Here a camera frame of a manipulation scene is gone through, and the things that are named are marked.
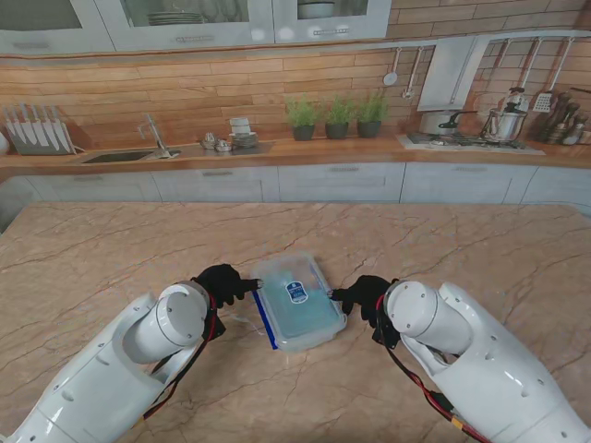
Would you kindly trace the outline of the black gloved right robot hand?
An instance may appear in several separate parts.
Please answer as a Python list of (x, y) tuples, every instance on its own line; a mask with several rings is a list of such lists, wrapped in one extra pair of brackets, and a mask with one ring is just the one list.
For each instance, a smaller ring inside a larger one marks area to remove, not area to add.
[(387, 281), (379, 276), (362, 275), (352, 286), (332, 290), (329, 298), (339, 302), (347, 316), (351, 314), (355, 305), (359, 305), (361, 318), (375, 329), (378, 326), (377, 302), (398, 281), (398, 279)]

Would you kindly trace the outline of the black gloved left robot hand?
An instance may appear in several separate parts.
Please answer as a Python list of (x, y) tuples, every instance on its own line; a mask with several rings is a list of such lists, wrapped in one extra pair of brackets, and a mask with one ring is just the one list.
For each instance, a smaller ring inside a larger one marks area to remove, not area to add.
[(229, 264), (210, 266), (191, 280), (212, 296), (218, 309), (224, 305), (233, 305), (235, 300), (243, 300), (246, 293), (257, 291), (263, 286), (262, 280), (243, 279)]

